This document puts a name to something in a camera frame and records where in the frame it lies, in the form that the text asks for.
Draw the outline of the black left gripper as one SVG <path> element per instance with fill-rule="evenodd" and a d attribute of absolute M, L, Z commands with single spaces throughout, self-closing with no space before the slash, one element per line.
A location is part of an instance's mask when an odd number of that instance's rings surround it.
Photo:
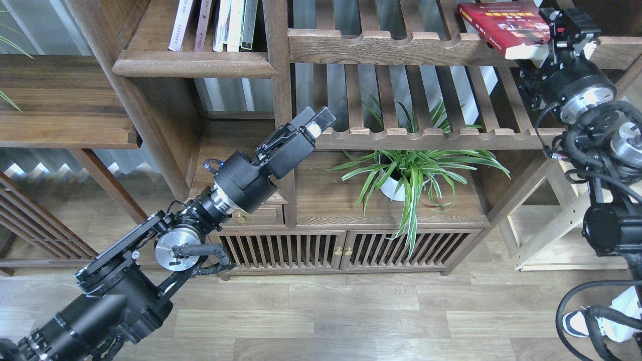
<path fill-rule="evenodd" d="M 282 179 L 315 149 L 315 139 L 336 121 L 328 107 L 315 113 L 310 106 L 280 126 L 255 150 L 256 156 L 236 151 L 214 176 L 213 201 L 220 212 L 234 209 L 253 213 L 274 194 L 270 177 Z"/>

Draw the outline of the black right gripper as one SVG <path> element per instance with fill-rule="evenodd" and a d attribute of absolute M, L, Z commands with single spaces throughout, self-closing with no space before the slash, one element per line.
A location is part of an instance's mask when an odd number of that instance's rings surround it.
<path fill-rule="evenodd" d="M 616 87 L 584 53 L 601 30 L 581 9 L 541 8 L 539 15 L 550 29 L 548 55 L 537 67 L 520 60 L 520 94 L 532 109 L 557 103 L 559 121 L 575 123 L 585 111 L 616 96 Z"/>

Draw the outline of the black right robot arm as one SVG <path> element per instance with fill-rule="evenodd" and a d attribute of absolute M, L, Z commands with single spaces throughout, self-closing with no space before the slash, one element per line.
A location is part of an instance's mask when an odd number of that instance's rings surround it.
<path fill-rule="evenodd" d="M 580 9 L 539 9 L 550 29 L 544 59 L 519 60 L 520 92 L 534 109 L 554 114 L 568 130 L 543 152 L 568 161 L 570 183 L 587 183 L 590 206 L 582 235 L 598 256 L 626 259 L 640 296 L 640 111 L 616 99 L 616 87 L 584 54 L 600 35 L 596 23 Z"/>

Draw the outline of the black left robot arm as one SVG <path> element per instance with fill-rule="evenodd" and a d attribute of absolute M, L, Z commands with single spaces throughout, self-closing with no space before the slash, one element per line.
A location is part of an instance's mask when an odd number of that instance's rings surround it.
<path fill-rule="evenodd" d="M 253 213 L 283 178 L 315 149 L 336 120 L 323 107 L 303 110 L 280 126 L 250 158 L 236 151 L 225 161 L 207 159 L 213 185 L 178 213 L 158 211 L 78 270 L 82 289 L 44 326 L 13 343 L 2 339 L 2 360 L 111 360 L 124 343 L 138 343 L 162 326 L 171 297 L 195 276 L 234 268 L 222 244 L 206 242 L 235 210 Z"/>

